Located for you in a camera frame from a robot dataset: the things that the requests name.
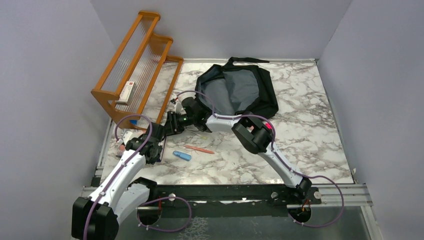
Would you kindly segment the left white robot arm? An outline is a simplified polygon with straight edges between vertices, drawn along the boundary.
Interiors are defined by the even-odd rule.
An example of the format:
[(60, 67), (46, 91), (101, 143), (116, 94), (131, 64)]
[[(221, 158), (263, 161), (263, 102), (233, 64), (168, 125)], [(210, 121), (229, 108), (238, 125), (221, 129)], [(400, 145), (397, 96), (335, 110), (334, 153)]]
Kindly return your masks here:
[(148, 183), (132, 183), (147, 164), (161, 157), (165, 127), (152, 123), (137, 136), (127, 131), (117, 140), (125, 150), (108, 177), (87, 197), (78, 197), (72, 206), (71, 236), (78, 240), (113, 240), (120, 223), (139, 205), (152, 205), (157, 191)]

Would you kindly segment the small white red box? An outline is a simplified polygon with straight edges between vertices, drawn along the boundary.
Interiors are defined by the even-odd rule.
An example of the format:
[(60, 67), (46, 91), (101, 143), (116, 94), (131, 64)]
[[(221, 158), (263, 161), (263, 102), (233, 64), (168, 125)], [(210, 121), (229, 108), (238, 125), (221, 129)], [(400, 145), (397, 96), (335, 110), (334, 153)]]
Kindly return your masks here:
[(137, 89), (135, 81), (127, 81), (120, 93), (119, 99), (116, 100), (116, 104), (128, 106), (131, 104), (131, 99)]

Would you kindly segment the black backpack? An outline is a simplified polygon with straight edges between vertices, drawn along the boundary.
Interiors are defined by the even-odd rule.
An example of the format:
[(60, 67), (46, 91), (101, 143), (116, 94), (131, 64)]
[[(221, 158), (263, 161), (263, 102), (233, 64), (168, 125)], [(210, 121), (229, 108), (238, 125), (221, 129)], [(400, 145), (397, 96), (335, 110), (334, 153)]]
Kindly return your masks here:
[(279, 110), (270, 72), (252, 57), (231, 57), (224, 65), (214, 64), (196, 80), (197, 100), (219, 115), (244, 112), (273, 117)]

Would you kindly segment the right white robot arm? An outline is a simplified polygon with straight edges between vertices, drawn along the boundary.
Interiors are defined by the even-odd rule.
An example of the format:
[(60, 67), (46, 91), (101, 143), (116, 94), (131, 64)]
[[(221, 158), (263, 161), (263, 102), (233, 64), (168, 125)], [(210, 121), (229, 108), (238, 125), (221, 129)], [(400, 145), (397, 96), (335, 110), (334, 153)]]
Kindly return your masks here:
[(214, 107), (207, 107), (197, 99), (188, 97), (175, 106), (182, 110), (170, 110), (164, 124), (167, 136), (178, 135), (188, 126), (196, 127), (200, 132), (233, 133), (240, 144), (251, 154), (263, 158), (280, 176), (289, 188), (289, 199), (300, 204), (309, 196), (312, 182), (300, 173), (278, 149), (276, 130), (270, 121), (253, 113), (239, 115), (221, 115), (215, 113)]

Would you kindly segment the white yellow-tipped pen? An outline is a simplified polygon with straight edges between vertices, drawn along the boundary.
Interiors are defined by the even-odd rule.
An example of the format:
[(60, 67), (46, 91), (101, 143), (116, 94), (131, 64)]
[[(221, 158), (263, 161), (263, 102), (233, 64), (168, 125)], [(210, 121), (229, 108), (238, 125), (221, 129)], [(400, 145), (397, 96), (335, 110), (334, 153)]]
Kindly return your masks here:
[(203, 140), (207, 140), (208, 138), (206, 136), (204, 136), (203, 134), (198, 133), (198, 131), (194, 131), (194, 130), (189, 130), (190, 133), (198, 136), (199, 138), (203, 139)]

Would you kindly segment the orange wooden rack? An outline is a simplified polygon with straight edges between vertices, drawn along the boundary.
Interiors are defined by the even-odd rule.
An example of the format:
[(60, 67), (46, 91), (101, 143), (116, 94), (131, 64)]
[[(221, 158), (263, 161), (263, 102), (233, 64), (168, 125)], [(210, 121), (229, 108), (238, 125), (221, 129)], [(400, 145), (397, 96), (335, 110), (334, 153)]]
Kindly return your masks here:
[[(183, 66), (181, 56), (170, 54), (173, 38), (155, 32), (161, 19), (157, 12), (141, 10), (91, 94), (120, 128), (145, 130), (144, 114), (160, 123)], [(116, 104), (127, 81), (136, 83), (129, 105)], [(133, 125), (129, 120), (137, 120)]]

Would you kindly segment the blue glue stick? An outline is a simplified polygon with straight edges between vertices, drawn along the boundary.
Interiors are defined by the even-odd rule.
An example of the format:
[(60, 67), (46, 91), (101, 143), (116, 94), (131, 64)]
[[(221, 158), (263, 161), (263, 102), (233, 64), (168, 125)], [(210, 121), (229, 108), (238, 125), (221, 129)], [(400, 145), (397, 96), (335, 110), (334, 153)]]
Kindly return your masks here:
[(174, 156), (176, 156), (176, 157), (178, 157), (182, 160), (188, 161), (188, 162), (192, 159), (192, 156), (190, 154), (187, 154), (187, 153), (184, 153), (184, 152), (181, 152), (181, 151), (174, 150), (172, 152), (172, 154)]

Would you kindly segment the orange pen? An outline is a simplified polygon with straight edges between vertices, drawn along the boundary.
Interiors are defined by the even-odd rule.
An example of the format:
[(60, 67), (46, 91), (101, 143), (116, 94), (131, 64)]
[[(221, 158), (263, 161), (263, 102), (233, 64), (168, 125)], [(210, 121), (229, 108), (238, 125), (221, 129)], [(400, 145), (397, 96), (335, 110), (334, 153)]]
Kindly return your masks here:
[(195, 147), (195, 146), (191, 146), (191, 145), (185, 145), (186, 148), (194, 150), (194, 151), (198, 151), (198, 152), (202, 152), (202, 153), (206, 153), (206, 154), (214, 154), (214, 151), (211, 150), (207, 150), (204, 148), (200, 148), (200, 147)]

